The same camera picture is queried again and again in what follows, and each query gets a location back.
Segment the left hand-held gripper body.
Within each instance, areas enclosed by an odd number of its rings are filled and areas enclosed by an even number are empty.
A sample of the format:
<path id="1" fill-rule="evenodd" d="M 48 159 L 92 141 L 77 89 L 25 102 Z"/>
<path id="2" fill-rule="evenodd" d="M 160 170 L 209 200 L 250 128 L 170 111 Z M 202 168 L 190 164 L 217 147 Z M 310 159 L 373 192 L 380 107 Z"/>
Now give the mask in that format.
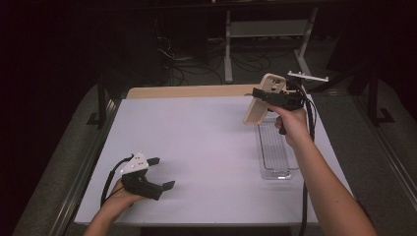
<path id="1" fill-rule="evenodd" d="M 121 182 L 127 192 L 158 201 L 163 189 L 147 179 L 146 175 L 149 170 L 147 159 L 149 158 L 146 158 L 142 152 L 129 157 L 125 166 L 120 170 Z"/>

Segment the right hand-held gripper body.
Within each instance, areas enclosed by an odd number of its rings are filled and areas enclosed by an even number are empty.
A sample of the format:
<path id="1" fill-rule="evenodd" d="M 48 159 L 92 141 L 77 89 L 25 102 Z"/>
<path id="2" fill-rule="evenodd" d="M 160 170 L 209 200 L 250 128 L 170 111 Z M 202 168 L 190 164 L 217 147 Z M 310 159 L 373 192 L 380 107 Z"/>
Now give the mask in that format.
<path id="1" fill-rule="evenodd" d="M 283 88 L 278 92 L 274 92 L 269 97 L 269 103 L 271 105 L 278 106 L 286 110 L 296 110 L 304 106 L 304 103 L 307 101 L 307 92 L 303 86 L 305 81 L 320 83 L 328 82 L 328 77 L 314 77 L 303 72 L 288 72 L 287 75 L 288 78 L 286 79 Z"/>

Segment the black metal stand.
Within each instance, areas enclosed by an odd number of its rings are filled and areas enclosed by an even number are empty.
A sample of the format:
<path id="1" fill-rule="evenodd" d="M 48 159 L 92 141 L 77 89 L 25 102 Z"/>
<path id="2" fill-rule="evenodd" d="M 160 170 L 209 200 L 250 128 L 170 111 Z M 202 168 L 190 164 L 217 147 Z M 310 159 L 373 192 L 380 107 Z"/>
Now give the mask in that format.
<path id="1" fill-rule="evenodd" d="M 394 120 L 385 108 L 378 107 L 379 76 L 376 67 L 371 70 L 368 84 L 368 117 L 372 124 L 379 127 L 383 123 L 393 123 Z"/>
<path id="2" fill-rule="evenodd" d="M 88 125 L 96 125 L 98 129 L 104 127 L 107 117 L 107 95 L 105 80 L 100 77 L 97 81 L 97 111 L 88 119 Z"/>

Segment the clear plastic box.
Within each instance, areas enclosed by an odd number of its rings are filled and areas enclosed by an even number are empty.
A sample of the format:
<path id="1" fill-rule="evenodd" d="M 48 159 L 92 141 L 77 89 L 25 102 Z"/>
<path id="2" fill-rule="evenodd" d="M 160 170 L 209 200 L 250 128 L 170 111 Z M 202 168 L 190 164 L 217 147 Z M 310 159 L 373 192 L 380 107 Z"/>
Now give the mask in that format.
<path id="1" fill-rule="evenodd" d="M 275 128 L 276 115 L 271 112 L 255 126 L 261 177 L 264 180 L 284 181 L 299 169 L 285 136 Z"/>

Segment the person's right hand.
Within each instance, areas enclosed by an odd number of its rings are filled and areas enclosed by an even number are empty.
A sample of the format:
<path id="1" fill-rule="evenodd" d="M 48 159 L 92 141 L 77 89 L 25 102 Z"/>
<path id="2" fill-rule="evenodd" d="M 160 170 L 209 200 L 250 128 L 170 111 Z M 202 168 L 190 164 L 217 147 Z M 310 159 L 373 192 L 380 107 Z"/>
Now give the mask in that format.
<path id="1" fill-rule="evenodd" d="M 270 104 L 268 108 L 278 115 L 274 126 L 276 129 L 284 128 L 286 130 L 286 141 L 292 148 L 298 148 L 311 140 L 304 108 L 289 111 Z"/>

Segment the grey metal rail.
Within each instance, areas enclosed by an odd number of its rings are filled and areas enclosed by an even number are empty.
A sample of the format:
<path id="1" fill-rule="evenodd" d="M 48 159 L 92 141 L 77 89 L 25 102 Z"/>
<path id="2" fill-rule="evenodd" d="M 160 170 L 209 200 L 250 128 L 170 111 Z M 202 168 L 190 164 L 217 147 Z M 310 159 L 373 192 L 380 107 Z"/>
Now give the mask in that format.
<path id="1" fill-rule="evenodd" d="M 417 185 L 411 179 L 406 171 L 404 165 L 398 158 L 393 146 L 389 143 L 387 136 L 367 115 L 365 103 L 359 98 L 354 97 L 353 101 L 357 106 L 360 115 L 363 117 L 373 135 L 377 138 L 380 147 L 383 149 L 387 157 L 388 166 L 393 172 L 393 175 L 402 187 L 405 195 L 409 199 L 413 208 L 417 211 Z"/>
<path id="2" fill-rule="evenodd" d="M 64 236 L 74 221 L 119 104 L 110 99 L 101 107 L 85 98 L 77 108 L 50 162 L 61 200 L 47 236 Z"/>

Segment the person's left hand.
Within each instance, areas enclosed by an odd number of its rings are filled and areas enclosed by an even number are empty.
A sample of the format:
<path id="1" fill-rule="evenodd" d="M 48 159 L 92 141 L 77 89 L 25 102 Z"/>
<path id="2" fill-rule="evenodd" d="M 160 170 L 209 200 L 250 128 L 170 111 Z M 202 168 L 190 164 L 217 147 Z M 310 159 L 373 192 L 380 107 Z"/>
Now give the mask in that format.
<path id="1" fill-rule="evenodd" d="M 101 208 L 107 213 L 119 215 L 128 207 L 143 199 L 142 196 L 127 192 L 121 181 L 118 180 Z"/>

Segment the white metal stand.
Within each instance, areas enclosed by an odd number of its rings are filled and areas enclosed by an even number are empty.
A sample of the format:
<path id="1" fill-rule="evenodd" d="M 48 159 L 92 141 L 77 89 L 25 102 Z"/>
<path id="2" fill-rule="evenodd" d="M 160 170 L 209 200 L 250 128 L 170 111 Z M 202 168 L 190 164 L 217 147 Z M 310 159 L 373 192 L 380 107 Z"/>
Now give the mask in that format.
<path id="1" fill-rule="evenodd" d="M 224 75 L 227 84 L 233 83 L 230 41 L 232 38 L 268 37 L 268 36 L 301 36 L 301 45 L 294 50 L 297 63 L 302 73 L 310 75 L 304 54 L 315 24 L 319 9 L 313 8 L 307 19 L 302 20 L 273 20 L 273 21 L 231 21 L 231 13 L 226 12 L 225 20 L 225 55 Z"/>

